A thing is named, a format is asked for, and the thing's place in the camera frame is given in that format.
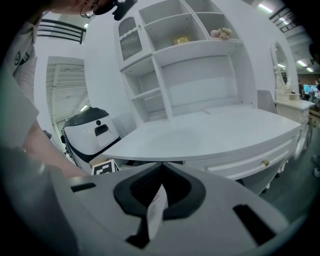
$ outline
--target gold object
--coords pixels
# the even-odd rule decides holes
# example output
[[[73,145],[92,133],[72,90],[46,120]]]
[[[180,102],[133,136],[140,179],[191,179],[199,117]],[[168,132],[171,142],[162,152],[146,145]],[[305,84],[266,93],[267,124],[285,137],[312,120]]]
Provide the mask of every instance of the gold object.
[[[180,35],[173,38],[174,45],[180,45],[189,42],[189,37],[187,35]]]
[[[270,164],[268,160],[263,160],[262,163],[264,164],[264,166],[268,166]]]

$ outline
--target cabinet door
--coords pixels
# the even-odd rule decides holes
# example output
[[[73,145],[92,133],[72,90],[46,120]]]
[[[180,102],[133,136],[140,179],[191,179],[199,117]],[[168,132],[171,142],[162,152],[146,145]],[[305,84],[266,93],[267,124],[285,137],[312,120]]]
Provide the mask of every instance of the cabinet door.
[[[138,12],[116,22],[113,33],[120,71],[152,54],[152,48]]]

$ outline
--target metal railing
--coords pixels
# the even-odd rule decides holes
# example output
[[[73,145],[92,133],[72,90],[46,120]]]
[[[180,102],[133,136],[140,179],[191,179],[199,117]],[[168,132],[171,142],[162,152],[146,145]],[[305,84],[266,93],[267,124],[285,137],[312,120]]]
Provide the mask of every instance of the metal railing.
[[[295,14],[286,6],[274,13],[269,20],[271,20],[283,33],[300,25]]]
[[[43,18],[37,36],[71,40],[82,44],[86,31],[85,28],[66,22]]]

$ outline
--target cabinet knob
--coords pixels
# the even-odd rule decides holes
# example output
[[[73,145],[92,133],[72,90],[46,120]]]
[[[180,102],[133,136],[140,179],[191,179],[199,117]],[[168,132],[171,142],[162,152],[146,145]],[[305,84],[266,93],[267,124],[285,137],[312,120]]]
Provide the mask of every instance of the cabinet knob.
[[[263,160],[262,163],[264,164],[264,166],[268,166],[270,164],[268,160]]]

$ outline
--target shoe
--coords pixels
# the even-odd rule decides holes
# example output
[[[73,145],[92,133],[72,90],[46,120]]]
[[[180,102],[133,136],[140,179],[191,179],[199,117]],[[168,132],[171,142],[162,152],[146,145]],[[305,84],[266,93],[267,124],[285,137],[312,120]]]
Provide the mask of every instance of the shoe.
[[[314,174],[314,176],[316,176],[317,178],[320,178],[320,169],[319,169],[319,168],[314,168],[313,174]]]
[[[314,154],[312,160],[320,166],[320,156]]]

